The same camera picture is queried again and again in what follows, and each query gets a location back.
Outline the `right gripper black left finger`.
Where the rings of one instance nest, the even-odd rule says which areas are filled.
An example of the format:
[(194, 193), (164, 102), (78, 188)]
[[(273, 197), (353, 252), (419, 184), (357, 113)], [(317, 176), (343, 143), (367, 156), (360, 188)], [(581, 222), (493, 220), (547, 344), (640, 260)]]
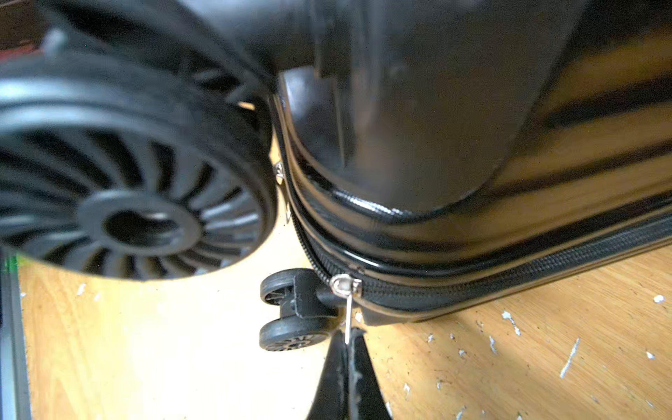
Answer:
[(348, 345), (337, 330), (325, 357), (316, 394), (307, 419), (343, 420), (348, 418)]

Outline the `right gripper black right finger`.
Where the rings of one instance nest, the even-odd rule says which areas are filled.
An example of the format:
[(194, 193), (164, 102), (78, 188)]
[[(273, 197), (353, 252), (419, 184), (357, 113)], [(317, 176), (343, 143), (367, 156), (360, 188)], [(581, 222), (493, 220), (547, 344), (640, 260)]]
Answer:
[(348, 343), (348, 418), (390, 420), (364, 334), (352, 329)]

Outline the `silver zipper pull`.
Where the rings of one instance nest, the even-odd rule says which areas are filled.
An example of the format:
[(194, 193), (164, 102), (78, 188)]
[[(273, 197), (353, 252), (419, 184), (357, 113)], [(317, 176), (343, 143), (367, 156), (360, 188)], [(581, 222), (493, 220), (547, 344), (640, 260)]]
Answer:
[(348, 346), (352, 335), (355, 298), (362, 294), (362, 280), (348, 274), (339, 274), (330, 279), (329, 285), (334, 295), (346, 300), (344, 341)]

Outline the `black hard-shell suitcase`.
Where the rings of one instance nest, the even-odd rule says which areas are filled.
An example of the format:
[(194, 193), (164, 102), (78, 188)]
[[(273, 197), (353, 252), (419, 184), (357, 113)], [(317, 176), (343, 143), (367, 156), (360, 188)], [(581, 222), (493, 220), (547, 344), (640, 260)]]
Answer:
[(4, 1), (1, 244), (193, 278), (292, 223), (263, 349), (671, 242), (668, 1)]

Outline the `aluminium front rail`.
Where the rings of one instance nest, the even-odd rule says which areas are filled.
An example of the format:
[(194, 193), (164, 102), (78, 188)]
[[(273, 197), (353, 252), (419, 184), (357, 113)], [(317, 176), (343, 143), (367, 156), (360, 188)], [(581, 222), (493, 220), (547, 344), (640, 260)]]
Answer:
[(1, 250), (1, 418), (32, 419), (17, 256)]

